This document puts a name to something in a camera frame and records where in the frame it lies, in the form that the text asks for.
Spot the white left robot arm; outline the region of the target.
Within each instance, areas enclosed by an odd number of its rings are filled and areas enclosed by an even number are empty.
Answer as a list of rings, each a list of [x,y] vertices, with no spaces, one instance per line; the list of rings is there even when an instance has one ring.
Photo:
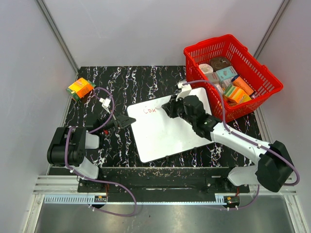
[[[47,151],[49,164],[78,172],[83,179],[89,177],[88,186],[95,192],[104,189],[105,180],[99,168],[86,158],[87,150],[104,146],[104,138],[112,129],[123,129],[136,122],[135,118],[113,114],[111,118],[96,119],[85,127],[76,127],[68,135],[69,127],[58,127]]]

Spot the white whiteboard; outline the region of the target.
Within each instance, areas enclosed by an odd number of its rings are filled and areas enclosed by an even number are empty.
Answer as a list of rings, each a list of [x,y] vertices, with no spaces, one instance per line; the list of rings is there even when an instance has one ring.
[[[212,143],[199,137],[183,119],[170,118],[163,109],[156,109],[167,103],[170,97],[136,103],[127,108],[128,116],[136,119],[131,128],[142,163]]]

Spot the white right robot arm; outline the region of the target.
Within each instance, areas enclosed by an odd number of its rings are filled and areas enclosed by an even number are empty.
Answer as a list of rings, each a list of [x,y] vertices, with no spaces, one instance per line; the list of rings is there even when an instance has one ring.
[[[207,98],[197,95],[178,97],[172,95],[161,107],[170,118],[180,118],[191,125],[197,136],[220,143],[240,153],[253,162],[252,166],[237,166],[221,180],[226,192],[241,185],[261,185],[278,192],[287,185],[287,179],[297,172],[285,145],[279,141],[269,143],[254,139],[230,128],[225,122],[206,111]]]

